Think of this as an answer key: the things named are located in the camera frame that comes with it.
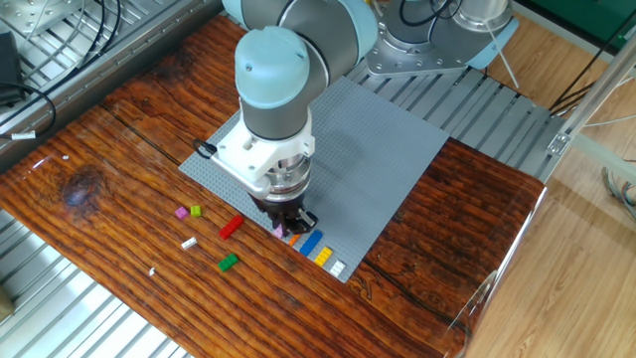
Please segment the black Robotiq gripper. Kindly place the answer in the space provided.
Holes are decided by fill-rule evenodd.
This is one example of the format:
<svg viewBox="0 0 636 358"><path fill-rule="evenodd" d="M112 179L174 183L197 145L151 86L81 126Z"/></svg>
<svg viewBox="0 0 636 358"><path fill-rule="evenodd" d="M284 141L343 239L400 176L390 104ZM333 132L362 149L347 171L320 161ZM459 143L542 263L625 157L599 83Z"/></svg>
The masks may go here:
<svg viewBox="0 0 636 358"><path fill-rule="evenodd" d="M270 201L250 196L258 210L272 221L272 234L276 238L285 238L287 231L293 235L302 235L310 233L315 228L318 218L304 210L304 198L305 195L301 194L290 200Z"/></svg>

